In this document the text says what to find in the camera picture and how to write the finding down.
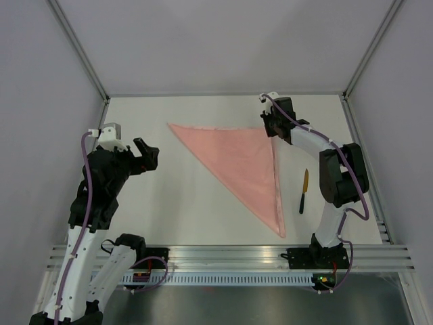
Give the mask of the pink cloth napkin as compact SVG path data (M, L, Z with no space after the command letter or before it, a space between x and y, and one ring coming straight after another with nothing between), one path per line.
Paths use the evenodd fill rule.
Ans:
M263 128L169 127L251 213L285 238L277 153Z

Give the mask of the yellow knife black handle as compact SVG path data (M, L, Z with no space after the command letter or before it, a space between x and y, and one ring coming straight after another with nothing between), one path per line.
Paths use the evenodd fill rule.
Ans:
M305 169L304 179L303 179L303 184L302 184L302 194L300 197L300 204L299 204L299 210L298 210L298 212L300 214L304 213L304 203L305 203L306 193L308 191L308 186L309 186L309 170Z

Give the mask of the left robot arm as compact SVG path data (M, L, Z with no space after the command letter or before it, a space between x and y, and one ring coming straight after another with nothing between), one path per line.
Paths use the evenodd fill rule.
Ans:
M140 155L129 146L99 142L84 153L83 180L70 207L68 241L58 281L43 311L31 324L101 324L104 309L128 269L147 262L145 240L122 234L102 269L92 271L101 244L118 208L117 196L129 177L156 170L159 149L141 138L133 140Z

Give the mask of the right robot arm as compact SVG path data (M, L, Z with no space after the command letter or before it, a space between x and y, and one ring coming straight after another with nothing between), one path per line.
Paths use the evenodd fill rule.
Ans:
M370 218L365 193L369 179L361 147L356 143L339 144L314 129L304 119L297 119L290 97L273 98L263 93L265 105L260 115L268 137L279 137L316 158L319 163L319 187L325 200L321 221L311 237L309 260L316 267L325 267L346 243L341 232L347 214L363 221Z

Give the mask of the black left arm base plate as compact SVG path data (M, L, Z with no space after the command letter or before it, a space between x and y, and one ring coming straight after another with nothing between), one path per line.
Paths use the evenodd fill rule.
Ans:
M147 247L144 255L137 259L137 264L133 266L133 269L164 269L164 261L168 262L169 257L168 247Z

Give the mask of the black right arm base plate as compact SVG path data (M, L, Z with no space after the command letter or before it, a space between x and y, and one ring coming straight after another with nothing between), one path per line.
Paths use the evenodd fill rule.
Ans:
M349 258L343 246L313 252L310 248L287 248L279 255L288 262L289 269L348 269Z

